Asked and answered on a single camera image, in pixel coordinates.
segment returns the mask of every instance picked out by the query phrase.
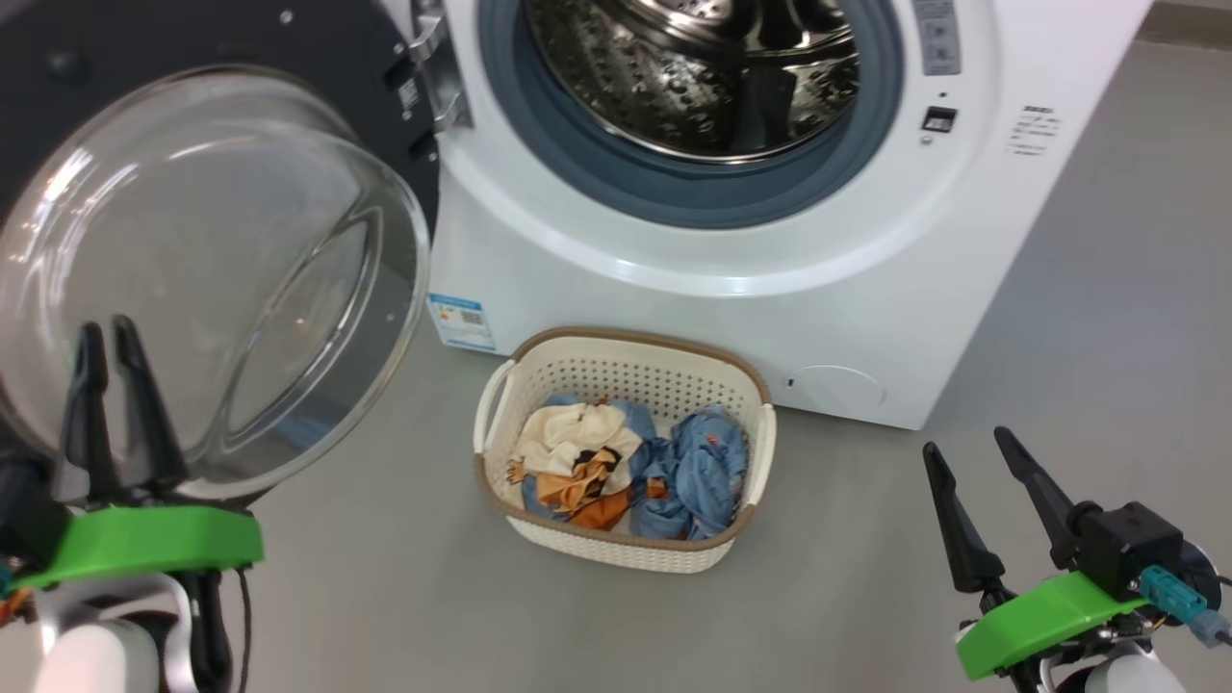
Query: door hinge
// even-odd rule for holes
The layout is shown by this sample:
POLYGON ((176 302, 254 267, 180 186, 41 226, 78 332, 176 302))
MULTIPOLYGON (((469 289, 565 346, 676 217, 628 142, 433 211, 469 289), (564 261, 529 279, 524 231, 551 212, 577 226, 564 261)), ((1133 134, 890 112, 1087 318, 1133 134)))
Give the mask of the door hinge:
POLYGON ((410 59, 424 76, 432 107, 434 129, 444 132, 471 125, 471 110, 462 84, 453 39, 440 0, 410 0, 408 47, 410 59))

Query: clothes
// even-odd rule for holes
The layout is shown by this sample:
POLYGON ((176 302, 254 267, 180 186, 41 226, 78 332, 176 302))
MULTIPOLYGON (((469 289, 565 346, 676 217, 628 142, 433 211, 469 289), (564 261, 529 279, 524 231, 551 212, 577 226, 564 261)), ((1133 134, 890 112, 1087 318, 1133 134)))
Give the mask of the clothes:
POLYGON ((509 480, 521 483, 522 504, 527 512, 577 527, 610 530, 628 511, 632 499, 642 496, 630 486, 630 464, 636 461, 639 467, 646 466, 643 437, 654 437, 654 420, 643 404, 616 400, 610 404, 589 406, 575 397, 556 395, 524 427, 515 446, 515 459, 510 461, 509 480), (574 419, 565 419, 562 414, 574 419), (562 430, 572 427, 572 430, 580 430, 591 440, 600 439, 617 416, 623 430, 617 430, 607 441, 628 450, 636 438, 632 455, 611 446, 601 446, 598 453, 580 450, 570 461, 568 474, 557 474, 562 471, 559 460, 568 454, 570 445, 580 446, 577 440, 562 440, 567 435, 562 430), (618 477, 621 471, 625 478, 618 477))
POLYGON ((692 513, 689 539, 721 534, 732 524, 744 490, 743 433, 712 404, 676 424, 671 441, 680 459, 675 492, 692 513))
POLYGON ((521 482, 529 512, 611 530, 632 508, 632 534, 653 539, 701 540, 731 527, 748 467, 743 432, 717 404, 679 422, 669 440, 655 434, 643 404, 616 400, 590 406, 554 396, 531 416, 515 456, 519 451, 522 456, 510 461, 510 481, 521 482), (623 433, 611 433, 607 440, 623 450, 585 448, 567 438, 565 432, 573 432, 594 440, 609 434, 616 420, 623 433), (637 445, 630 449, 632 439, 637 445), (563 456, 575 449, 568 469, 558 474, 563 456), (618 471, 627 477, 617 480, 618 471))
POLYGON ((642 439, 625 427, 625 411, 611 404, 557 404, 531 414, 514 446, 513 459, 527 474, 551 474, 572 478, 574 462, 584 451, 607 448, 620 464, 604 483, 604 493, 623 491, 632 480, 628 457, 642 439))
POLYGON ((604 483, 611 476, 621 456, 610 448, 598 453, 584 450, 573 465, 568 477, 540 474, 536 485, 538 502, 554 512, 573 514, 586 503, 598 501, 604 483))
POLYGON ((732 524, 748 456, 739 427, 721 407, 703 407, 673 427, 670 441, 652 440, 643 448, 650 460, 634 478, 650 486, 633 511, 634 535, 699 540, 732 524), (653 497, 650 488, 663 486, 667 496, 653 497))

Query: washing machine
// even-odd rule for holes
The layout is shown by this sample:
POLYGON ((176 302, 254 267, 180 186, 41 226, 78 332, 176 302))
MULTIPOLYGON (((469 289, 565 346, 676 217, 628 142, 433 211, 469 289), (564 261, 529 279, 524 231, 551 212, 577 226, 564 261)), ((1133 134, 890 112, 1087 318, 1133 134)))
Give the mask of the washing machine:
POLYGON ((670 334, 780 406, 918 429, 1149 1, 445 6, 446 343, 670 334))
POLYGON ((712 344, 919 428, 1148 4, 7 0, 0 441, 57 457, 120 314, 193 498, 329 450, 421 312, 712 344))

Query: stainless steel drum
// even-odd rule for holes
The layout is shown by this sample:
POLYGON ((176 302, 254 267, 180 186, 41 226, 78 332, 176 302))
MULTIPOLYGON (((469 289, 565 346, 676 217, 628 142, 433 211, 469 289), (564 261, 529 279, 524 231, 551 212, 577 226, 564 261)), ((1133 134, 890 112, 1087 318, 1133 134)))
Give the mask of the stainless steel drum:
POLYGON ((829 0, 527 0, 564 90, 607 132, 658 153, 759 160, 822 133, 859 90, 829 0))

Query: white basket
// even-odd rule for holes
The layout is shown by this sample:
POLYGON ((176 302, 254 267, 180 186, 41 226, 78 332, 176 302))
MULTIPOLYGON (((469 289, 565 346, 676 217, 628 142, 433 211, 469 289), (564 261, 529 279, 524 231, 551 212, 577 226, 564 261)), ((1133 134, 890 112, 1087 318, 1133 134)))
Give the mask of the white basket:
POLYGON ((660 572, 700 572, 718 562, 752 519, 774 457, 775 413, 765 383, 744 361, 706 346, 602 329, 554 329, 536 335, 492 375, 474 419, 480 483, 526 539, 593 561, 660 572), (702 541, 643 539, 573 527, 522 509, 505 480, 526 419, 552 395, 646 404, 671 423, 706 404, 722 404, 748 437, 749 470, 736 522, 702 541))

